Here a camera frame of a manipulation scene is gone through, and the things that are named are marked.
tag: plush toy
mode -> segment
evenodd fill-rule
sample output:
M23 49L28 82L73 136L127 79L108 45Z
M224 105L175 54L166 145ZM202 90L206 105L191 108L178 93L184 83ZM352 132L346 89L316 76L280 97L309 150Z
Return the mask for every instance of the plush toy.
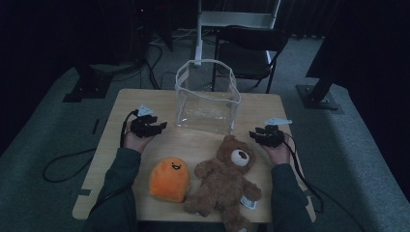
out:
M160 199L183 202L189 188L190 170L182 159L163 159L151 171L150 193Z
M206 217L219 209L226 231L249 231L250 221L240 213L240 204L243 195L251 201L262 197L260 188L243 177L255 160L256 155L247 143L227 135L217 150L217 157L195 167L195 176L202 182L198 192L184 202L185 211Z

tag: person's right hand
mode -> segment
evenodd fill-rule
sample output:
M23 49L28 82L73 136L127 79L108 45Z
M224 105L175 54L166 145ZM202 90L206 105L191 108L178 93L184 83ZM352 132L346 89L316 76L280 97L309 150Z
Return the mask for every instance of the person's right hand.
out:
M287 134L284 135L284 141L286 143L289 141L289 136ZM282 163L290 163L290 150L285 144L281 143L276 148L268 147L265 145L260 145L260 146L268 154L269 159L271 160L271 163L273 166L276 166Z
M133 132L130 132L131 130L131 123L127 123L126 127L126 134L124 135L124 147L125 148L130 148L133 150L136 150L139 154L142 155L142 153L145 150L145 147L148 145L148 143L153 140L155 136L150 136L150 137L138 137L136 136Z

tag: transparent plastic container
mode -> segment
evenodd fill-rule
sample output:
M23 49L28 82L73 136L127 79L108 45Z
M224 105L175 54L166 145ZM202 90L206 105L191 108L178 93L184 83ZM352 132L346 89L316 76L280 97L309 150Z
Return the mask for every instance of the transparent plastic container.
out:
M228 70L211 92L214 64ZM176 126L180 128L231 134L241 104L232 69L217 60L190 60L175 77L177 93Z

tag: black chair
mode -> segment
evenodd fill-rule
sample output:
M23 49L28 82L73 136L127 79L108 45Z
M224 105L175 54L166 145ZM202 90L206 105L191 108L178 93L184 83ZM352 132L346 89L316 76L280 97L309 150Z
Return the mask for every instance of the black chair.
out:
M269 76L266 94L271 89L277 59L288 42L288 37L275 29L248 28L243 26L226 26L217 33L215 59L229 66L236 78L258 80ZM271 61L267 51L275 52ZM223 66L214 65L211 90L215 91L217 73L226 75Z

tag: gray sleeve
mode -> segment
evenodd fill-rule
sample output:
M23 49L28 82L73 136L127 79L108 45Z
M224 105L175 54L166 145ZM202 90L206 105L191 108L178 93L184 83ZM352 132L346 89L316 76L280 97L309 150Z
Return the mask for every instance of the gray sleeve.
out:
M117 156L105 174L97 202L111 192L128 186L139 171L141 155L132 149L119 148ZM85 221L82 231L137 231L135 199L132 188L105 200Z
M290 164L275 166L271 175L271 207L275 232L314 231L306 209L308 199L298 186Z

